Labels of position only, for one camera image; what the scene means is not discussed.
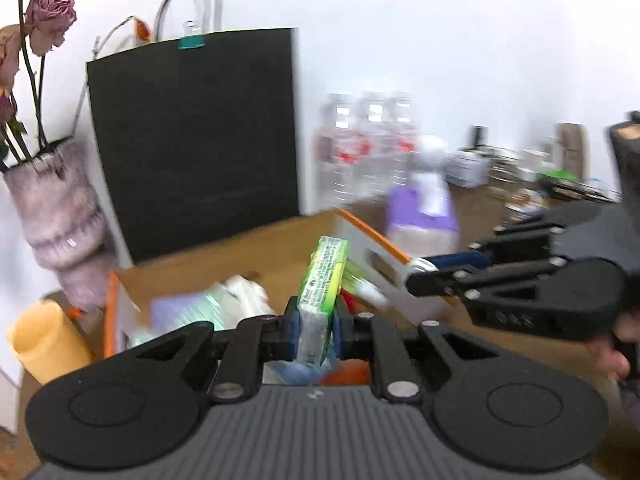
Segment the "person's hand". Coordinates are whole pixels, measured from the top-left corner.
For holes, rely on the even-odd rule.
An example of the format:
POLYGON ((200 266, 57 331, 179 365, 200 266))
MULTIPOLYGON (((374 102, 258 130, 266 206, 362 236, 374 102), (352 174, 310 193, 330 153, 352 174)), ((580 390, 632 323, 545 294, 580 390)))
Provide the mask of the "person's hand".
POLYGON ((624 312, 613 335, 600 343, 596 356, 600 370, 614 382, 639 377, 639 311, 624 312))

